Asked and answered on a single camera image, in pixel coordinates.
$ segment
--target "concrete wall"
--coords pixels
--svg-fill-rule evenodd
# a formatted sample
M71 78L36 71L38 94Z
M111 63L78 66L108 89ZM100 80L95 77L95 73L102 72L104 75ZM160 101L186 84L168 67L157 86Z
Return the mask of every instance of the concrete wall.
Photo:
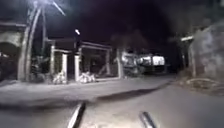
M198 32L190 51L196 76L224 81L224 21Z
M23 33L17 31L0 32L0 52L10 56L18 55Z

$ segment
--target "night sky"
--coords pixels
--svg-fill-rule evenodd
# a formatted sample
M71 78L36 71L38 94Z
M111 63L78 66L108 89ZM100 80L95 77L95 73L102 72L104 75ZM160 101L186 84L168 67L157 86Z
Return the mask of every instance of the night sky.
M177 61L180 61L176 44L167 43L168 38L174 36L174 31L165 9L168 5L178 5L185 0L55 1L66 16L61 15L51 5L46 7L49 38L73 38L74 30L79 29L83 40L108 44L111 36L115 34L140 30L147 39L150 49L154 49L152 52L161 52L171 58L170 63L177 64ZM25 5L25 0L0 1L0 20L25 22L27 14Z

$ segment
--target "street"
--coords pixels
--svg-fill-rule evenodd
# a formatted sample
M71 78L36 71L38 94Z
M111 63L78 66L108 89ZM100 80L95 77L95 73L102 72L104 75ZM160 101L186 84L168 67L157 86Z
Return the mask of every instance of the street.
M85 101L80 128L141 128L139 114L143 111L158 128L223 128L224 99L170 85L174 79L158 76L76 86L4 86L0 88L1 127L67 127L77 101Z

